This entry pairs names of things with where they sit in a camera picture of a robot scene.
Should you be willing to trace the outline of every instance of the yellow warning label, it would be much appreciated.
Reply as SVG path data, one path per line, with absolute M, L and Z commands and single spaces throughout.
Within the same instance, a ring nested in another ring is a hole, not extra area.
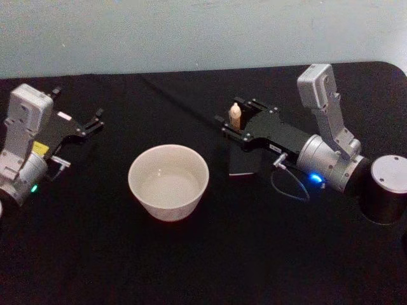
M 47 145 L 34 141 L 34 145 L 32 146 L 32 151 L 34 151 L 38 156 L 43 157 L 48 150 L 49 150 L 49 147 Z

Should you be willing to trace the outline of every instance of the white ceramic bowl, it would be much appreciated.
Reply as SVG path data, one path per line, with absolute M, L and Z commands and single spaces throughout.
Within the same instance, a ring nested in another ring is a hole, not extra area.
M 201 155 L 174 144 L 144 151 L 128 171 L 134 196 L 163 221 L 177 221 L 192 213 L 208 181 L 209 169 Z

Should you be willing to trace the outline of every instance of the cable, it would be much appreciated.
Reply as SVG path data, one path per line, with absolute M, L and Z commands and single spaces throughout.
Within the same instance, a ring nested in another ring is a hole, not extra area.
M 302 190 L 303 190 L 304 193 L 305 193 L 306 198 L 294 196 L 294 195 L 292 195 L 292 194 L 288 194 L 288 193 L 285 193 L 285 192 L 281 191 L 281 190 L 274 184 L 274 173 L 276 172 L 276 170 L 273 171 L 272 174 L 271 174 L 271 176 L 270 176 L 270 180 L 271 180 L 271 183 L 272 183 L 273 188 L 274 188 L 278 193 L 280 193 L 281 195 L 290 197 L 290 198 L 295 199 L 295 200 L 300 200 L 300 201 L 304 201 L 304 202 L 309 202 L 309 201 L 310 201 L 310 194 L 308 193 L 308 191 L 307 191 L 307 189 L 305 188 L 304 184 L 303 184 L 292 172 L 290 172 L 288 169 L 286 169 L 286 168 L 282 168 L 282 169 L 285 170 L 285 171 L 286 171 L 292 178 L 294 178 L 294 180 L 300 185 L 300 187 L 302 188 Z

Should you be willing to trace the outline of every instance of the black table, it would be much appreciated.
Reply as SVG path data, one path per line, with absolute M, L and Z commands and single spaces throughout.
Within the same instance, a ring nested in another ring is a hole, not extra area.
M 55 108 L 81 122 L 103 107 L 106 127 L 66 147 L 60 155 L 72 167 L 4 224 L 0 304 L 406 303 L 405 217 L 374 225 L 356 200 L 309 183 L 310 203 L 285 198 L 270 187 L 270 153 L 257 175 L 228 177 L 232 144 L 214 115 L 236 95 L 256 97 L 317 133 L 296 89 L 306 68 L 1 80 L 1 119 L 10 91 L 26 82 L 45 92 L 62 85 Z M 334 72 L 362 154 L 405 156 L 403 72 L 380 62 Z M 210 182 L 193 214 L 169 224 L 133 199 L 127 172 L 141 152 L 171 143 L 199 152 Z

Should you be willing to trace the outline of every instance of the green led light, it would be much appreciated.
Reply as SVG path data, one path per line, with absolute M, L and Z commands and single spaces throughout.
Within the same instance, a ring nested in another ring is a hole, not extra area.
M 34 184 L 34 186 L 31 188 L 31 192 L 35 193 L 38 189 L 38 184 Z

